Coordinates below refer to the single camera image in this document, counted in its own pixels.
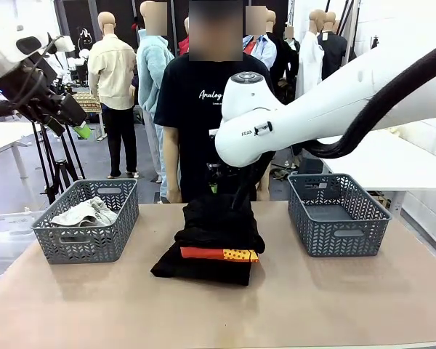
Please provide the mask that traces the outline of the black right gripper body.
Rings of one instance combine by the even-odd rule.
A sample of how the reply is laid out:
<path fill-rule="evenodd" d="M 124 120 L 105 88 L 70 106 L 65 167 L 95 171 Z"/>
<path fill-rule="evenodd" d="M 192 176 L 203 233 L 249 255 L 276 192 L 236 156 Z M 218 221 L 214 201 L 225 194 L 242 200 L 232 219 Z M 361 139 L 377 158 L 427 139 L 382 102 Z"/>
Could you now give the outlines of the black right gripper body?
<path fill-rule="evenodd" d="M 207 163 L 206 168 L 208 171 L 207 182 L 210 186 L 218 185 L 224 180 L 228 180 L 232 177 L 237 177 L 240 174 L 241 169 L 232 167 L 226 163 Z"/>

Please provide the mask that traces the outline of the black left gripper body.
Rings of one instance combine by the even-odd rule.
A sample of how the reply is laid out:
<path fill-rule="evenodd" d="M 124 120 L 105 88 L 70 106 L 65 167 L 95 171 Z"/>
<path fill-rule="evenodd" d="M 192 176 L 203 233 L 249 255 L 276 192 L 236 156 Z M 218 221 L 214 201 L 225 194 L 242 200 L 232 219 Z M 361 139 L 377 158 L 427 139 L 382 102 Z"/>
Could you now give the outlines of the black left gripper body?
<path fill-rule="evenodd" d="M 81 126 L 86 112 L 71 93 L 57 93 L 46 79 L 30 79 L 23 92 L 23 115 L 30 121 L 46 126 Z"/>

